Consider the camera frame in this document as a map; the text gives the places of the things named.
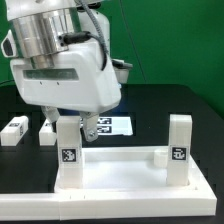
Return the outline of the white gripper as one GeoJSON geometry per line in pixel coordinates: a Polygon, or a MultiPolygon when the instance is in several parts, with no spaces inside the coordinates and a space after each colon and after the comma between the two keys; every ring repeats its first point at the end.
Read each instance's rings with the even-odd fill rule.
{"type": "Polygon", "coordinates": [[[53,61],[54,68],[43,70],[33,69],[29,59],[10,61],[20,96],[27,104],[42,106],[50,123],[60,117],[57,108],[80,111],[85,139],[95,141],[98,138],[97,113],[116,107],[121,100],[110,58],[101,70],[100,46],[90,41],[70,45],[68,51],[54,54],[53,61]]]}

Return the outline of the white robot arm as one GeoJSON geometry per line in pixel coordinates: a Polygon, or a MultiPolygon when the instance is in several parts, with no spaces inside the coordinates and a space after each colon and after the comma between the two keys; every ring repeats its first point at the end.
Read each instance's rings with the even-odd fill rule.
{"type": "Polygon", "coordinates": [[[61,109],[80,113],[87,141],[101,113],[117,107],[132,65],[110,56],[102,0],[5,0],[11,24],[1,43],[22,99],[55,123],[61,109]]]}

